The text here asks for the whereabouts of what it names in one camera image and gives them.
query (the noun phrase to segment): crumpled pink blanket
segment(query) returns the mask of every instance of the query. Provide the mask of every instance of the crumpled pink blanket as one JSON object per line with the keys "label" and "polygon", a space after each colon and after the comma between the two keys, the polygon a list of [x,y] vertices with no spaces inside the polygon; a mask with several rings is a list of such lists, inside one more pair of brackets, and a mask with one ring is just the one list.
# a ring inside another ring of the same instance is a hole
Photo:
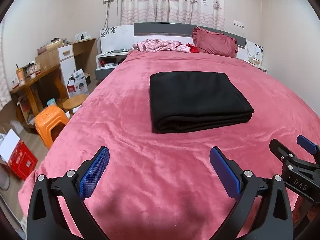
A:
{"label": "crumpled pink blanket", "polygon": [[156,52],[162,50],[171,50],[178,52],[190,52],[190,48],[183,45],[180,41],[163,41],[161,39],[146,39],[145,41],[133,44],[133,48],[139,51]]}
{"label": "crumpled pink blanket", "polygon": [[[255,112],[248,123],[153,133],[149,79],[163,71],[225,73]],[[19,203],[26,215],[38,175],[63,176],[104,145],[110,162],[84,202],[111,240],[208,240],[235,203],[210,164],[210,149],[218,146],[243,170],[271,178],[282,171],[282,163],[269,151],[274,138],[300,159],[313,160],[297,145],[299,134],[319,144],[319,117],[290,89],[249,63],[208,53],[132,50],[62,130],[23,184]],[[293,207],[297,195],[288,194]],[[80,236],[66,202],[59,200],[71,232]],[[245,228],[257,208],[252,208]]]}

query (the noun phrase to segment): red box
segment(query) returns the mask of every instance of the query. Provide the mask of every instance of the red box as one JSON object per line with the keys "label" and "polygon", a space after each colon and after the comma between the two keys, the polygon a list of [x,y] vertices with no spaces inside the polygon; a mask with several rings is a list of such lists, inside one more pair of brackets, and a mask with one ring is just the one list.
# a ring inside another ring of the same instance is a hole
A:
{"label": "red box", "polygon": [[12,129],[0,145],[0,153],[12,171],[23,180],[26,180],[38,162],[37,158]]}

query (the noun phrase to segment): gray headboard panel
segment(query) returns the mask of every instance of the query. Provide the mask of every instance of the gray headboard panel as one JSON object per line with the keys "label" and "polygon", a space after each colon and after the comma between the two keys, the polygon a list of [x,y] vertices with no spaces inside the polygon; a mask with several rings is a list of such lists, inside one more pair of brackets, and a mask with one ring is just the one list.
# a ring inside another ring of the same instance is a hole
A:
{"label": "gray headboard panel", "polygon": [[[183,37],[192,37],[193,28],[197,25],[192,24],[183,24],[183,23],[135,23],[133,25],[134,36],[145,36],[145,35],[172,35],[172,36],[183,36]],[[237,40],[237,45],[239,47],[245,48],[246,38],[227,33],[224,31],[199,26],[210,32],[223,33],[230,37],[233,37]]]}

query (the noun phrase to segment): drawer handle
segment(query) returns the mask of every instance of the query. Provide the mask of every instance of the drawer handle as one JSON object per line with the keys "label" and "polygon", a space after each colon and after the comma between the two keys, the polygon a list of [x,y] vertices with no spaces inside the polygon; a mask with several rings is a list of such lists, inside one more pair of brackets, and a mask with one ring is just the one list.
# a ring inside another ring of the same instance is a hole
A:
{"label": "drawer handle", "polygon": [[70,50],[64,51],[64,52],[62,52],[62,54],[63,54],[64,56],[66,56],[66,55],[70,54]]}

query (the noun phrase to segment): white drawer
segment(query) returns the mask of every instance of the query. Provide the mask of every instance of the white drawer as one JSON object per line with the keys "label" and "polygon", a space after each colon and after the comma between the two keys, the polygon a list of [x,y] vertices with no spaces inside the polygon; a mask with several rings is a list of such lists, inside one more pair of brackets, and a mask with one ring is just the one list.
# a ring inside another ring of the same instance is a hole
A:
{"label": "white drawer", "polygon": [[61,79],[63,80],[64,85],[67,87],[71,74],[76,72],[75,58],[71,57],[66,60],[63,60],[62,62],[60,62],[60,68],[62,73]]}
{"label": "white drawer", "polygon": [[73,56],[72,44],[58,48],[58,53],[60,61]]}

